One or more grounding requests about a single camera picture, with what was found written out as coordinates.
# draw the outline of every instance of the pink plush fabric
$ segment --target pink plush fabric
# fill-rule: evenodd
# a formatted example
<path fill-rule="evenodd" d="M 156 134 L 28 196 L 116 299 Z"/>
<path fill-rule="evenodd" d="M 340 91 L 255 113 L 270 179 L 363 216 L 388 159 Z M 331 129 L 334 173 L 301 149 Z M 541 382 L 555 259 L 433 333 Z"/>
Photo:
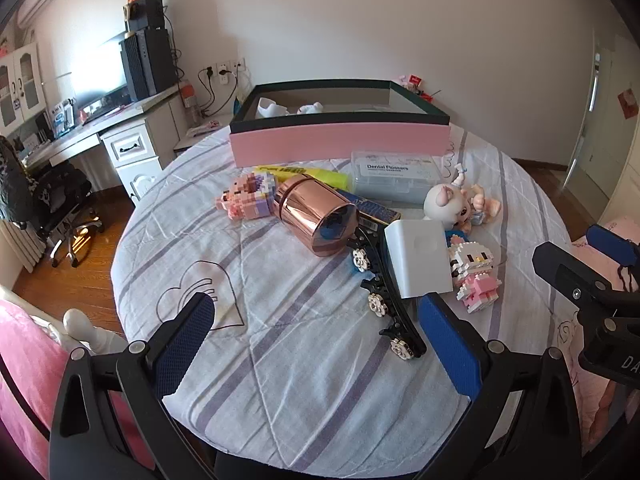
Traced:
<path fill-rule="evenodd" d="M 640 226 L 628 217 L 613 220 L 604 225 L 605 228 L 615 234 L 635 243 L 640 243 Z M 619 265 L 605 256 L 600 251 L 591 247 L 582 237 L 576 240 L 572 250 L 574 256 L 591 269 L 611 282 L 615 290 L 623 290 L 623 283 L 618 276 Z M 628 273 L 622 274 L 628 289 Z M 638 284 L 632 279 L 633 290 L 638 290 Z M 582 423 L 582 442 L 585 450 L 591 449 L 604 435 L 609 413 L 610 399 L 613 397 L 613 382 L 604 377 L 597 376 L 580 368 L 578 364 L 578 354 L 584 348 L 584 336 L 582 327 L 577 326 L 574 339 L 570 346 L 572 361 L 574 363 L 574 390 L 578 403 L 578 412 Z"/>
<path fill-rule="evenodd" d="M 50 429 L 68 354 L 25 311 L 5 300 L 0 300 L 0 334 L 0 354 L 11 377 L 31 409 Z M 153 469 L 154 461 L 126 403 L 119 394 L 111 398 L 134 457 Z M 44 478 L 49 478 L 49 443 L 24 414 L 1 377 L 0 418 L 23 455 Z"/>

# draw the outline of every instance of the wooden floor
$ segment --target wooden floor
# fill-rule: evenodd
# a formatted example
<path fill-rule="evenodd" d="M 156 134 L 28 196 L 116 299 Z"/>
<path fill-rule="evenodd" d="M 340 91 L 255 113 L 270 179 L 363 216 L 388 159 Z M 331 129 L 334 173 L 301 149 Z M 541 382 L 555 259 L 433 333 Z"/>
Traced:
<path fill-rule="evenodd" d="M 54 269 L 49 259 L 43 258 L 33 273 L 22 270 L 14 292 L 57 319 L 62 319 L 68 309 L 79 308 L 95 326 L 122 333 L 110 271 L 116 246 L 134 207 L 123 187 L 97 195 L 95 209 L 105 231 L 80 249 L 80 265 L 73 269 L 66 258 Z"/>
<path fill-rule="evenodd" d="M 569 192 L 558 192 L 558 180 L 549 170 L 526 170 L 551 198 L 571 240 L 583 236 L 593 223 L 586 210 Z M 14 291 L 57 319 L 62 319 L 68 309 L 79 308 L 95 326 L 122 333 L 115 311 L 110 270 L 120 236 L 133 213 L 133 204 L 124 188 L 101 193 L 96 201 L 96 209 L 106 229 L 78 254 L 81 258 L 79 267 L 73 269 L 67 258 L 53 269 L 48 259 L 44 259 L 32 274 L 22 271 Z"/>

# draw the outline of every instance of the copper metallic cylinder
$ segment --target copper metallic cylinder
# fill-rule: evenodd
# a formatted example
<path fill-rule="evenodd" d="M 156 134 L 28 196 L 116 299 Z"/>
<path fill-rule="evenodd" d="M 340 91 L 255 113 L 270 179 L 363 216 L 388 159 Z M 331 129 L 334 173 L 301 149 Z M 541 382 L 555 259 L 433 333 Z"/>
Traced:
<path fill-rule="evenodd" d="M 340 251 L 358 225 L 356 206 L 307 174 L 280 184 L 275 205 L 280 220 L 316 256 Z"/>

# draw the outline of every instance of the yellow highlighter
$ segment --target yellow highlighter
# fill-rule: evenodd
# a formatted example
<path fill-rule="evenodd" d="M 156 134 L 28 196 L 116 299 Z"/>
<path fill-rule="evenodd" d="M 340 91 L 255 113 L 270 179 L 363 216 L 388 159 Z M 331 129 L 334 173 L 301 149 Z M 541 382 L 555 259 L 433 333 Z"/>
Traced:
<path fill-rule="evenodd" d="M 257 166 L 255 171 L 268 171 L 273 174 L 279 183 L 300 173 L 306 173 L 324 182 L 328 186 L 349 190 L 349 175 L 337 171 L 321 170 L 320 168 L 294 168 L 292 166 Z"/>

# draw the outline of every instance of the blue gripper pad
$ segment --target blue gripper pad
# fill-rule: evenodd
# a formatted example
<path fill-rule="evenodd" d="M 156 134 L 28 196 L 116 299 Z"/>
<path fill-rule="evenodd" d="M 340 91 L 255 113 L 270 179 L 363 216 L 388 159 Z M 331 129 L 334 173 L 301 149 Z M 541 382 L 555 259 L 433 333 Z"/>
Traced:
<path fill-rule="evenodd" d="M 213 326 L 214 302 L 206 294 L 200 295 L 197 306 L 180 330 L 169 341 L 162 355 L 158 357 L 154 370 L 156 382 L 154 391 L 158 399 L 174 394 L 200 345 Z"/>
<path fill-rule="evenodd" d="M 418 321 L 456 391 L 475 400 L 482 387 L 480 363 L 428 296 L 418 302 Z"/>
<path fill-rule="evenodd" d="M 599 225 L 592 225 L 587 229 L 587 242 L 623 267 L 632 267 L 638 262 L 638 254 L 632 242 Z"/>

